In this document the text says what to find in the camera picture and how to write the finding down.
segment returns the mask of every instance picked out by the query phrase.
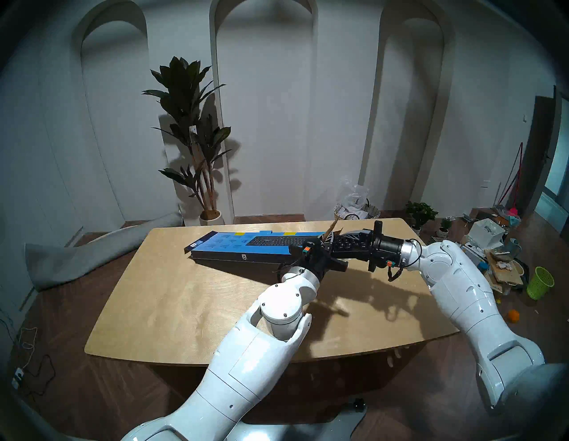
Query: keyboard image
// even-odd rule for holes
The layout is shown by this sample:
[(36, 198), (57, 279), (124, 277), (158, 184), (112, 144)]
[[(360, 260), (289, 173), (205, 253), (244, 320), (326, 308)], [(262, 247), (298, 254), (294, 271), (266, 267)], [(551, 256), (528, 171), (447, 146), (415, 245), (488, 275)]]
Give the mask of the keyboard image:
[(302, 246), (307, 240), (315, 240), (316, 236), (255, 236), (247, 246)]

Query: tall potted plant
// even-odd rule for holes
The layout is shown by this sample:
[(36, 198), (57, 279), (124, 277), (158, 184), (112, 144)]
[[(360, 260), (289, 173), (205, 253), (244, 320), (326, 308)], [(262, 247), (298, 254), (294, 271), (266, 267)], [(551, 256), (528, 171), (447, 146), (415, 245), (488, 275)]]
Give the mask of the tall potted plant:
[(170, 124), (170, 131), (159, 127), (153, 129), (179, 140), (188, 148), (192, 159), (193, 172), (191, 166), (188, 166), (186, 169), (180, 167), (179, 172), (165, 168), (160, 173), (192, 191), (190, 197), (195, 197), (203, 209), (200, 214), (201, 225), (221, 225), (224, 222), (217, 210), (213, 164), (229, 151), (220, 152), (221, 142), (229, 136), (231, 127), (214, 127), (212, 116), (200, 111), (200, 103), (225, 85), (221, 84), (206, 92), (213, 83), (210, 81), (200, 88), (200, 83), (210, 68), (207, 66), (200, 70), (199, 61), (188, 63), (183, 58), (173, 57), (170, 66), (160, 66), (160, 72), (150, 71), (168, 92), (145, 90), (142, 94), (159, 98), (162, 109), (175, 121)]
[(405, 212), (411, 215), (415, 221), (411, 228), (413, 228), (417, 236), (421, 233), (421, 227), (427, 221), (435, 220), (435, 216), (439, 214), (438, 211), (434, 211), (430, 205), (424, 202), (408, 202), (406, 207)]

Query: white plant pot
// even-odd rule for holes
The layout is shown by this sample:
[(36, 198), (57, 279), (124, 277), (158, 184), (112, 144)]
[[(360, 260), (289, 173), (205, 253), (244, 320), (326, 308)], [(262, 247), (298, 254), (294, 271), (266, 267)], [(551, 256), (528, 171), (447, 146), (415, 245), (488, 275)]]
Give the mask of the white plant pot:
[(211, 220), (202, 219), (201, 215), (200, 215), (200, 225), (202, 225), (202, 226), (225, 225), (225, 222), (223, 221), (223, 217), (221, 216), (221, 213), (219, 213), (219, 216), (217, 216), (215, 219), (211, 219)]
[(447, 237), (448, 236), (448, 230), (446, 228), (439, 227), (439, 229), (436, 231), (436, 236), (437, 237)]

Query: white box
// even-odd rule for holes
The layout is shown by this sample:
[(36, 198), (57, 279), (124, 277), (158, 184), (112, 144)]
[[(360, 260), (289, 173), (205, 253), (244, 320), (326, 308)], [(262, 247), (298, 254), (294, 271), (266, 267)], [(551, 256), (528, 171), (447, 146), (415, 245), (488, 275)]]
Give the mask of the white box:
[(502, 245), (504, 229), (490, 219), (474, 222), (468, 237), (483, 250), (492, 250)]

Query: wooden table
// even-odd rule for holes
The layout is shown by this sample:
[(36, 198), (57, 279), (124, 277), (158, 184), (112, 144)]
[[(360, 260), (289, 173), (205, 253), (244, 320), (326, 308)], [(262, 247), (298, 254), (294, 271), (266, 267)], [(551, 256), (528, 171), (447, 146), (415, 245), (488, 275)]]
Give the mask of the wooden table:
[[(384, 234), (416, 237), (402, 219), (383, 222)], [(372, 229), (373, 223), (341, 221), (337, 228)], [(211, 230), (317, 232), (328, 226), (322, 221), (152, 230), (102, 310), (85, 352), (153, 364), (207, 365), (238, 318), (275, 283), (275, 266), (197, 263), (184, 247)], [(456, 332), (418, 272), (404, 271), (390, 283), (386, 270), (369, 273), (367, 266), (354, 259), (346, 273), (327, 273), (317, 299), (307, 306), (312, 327), (294, 361), (371, 353)]]

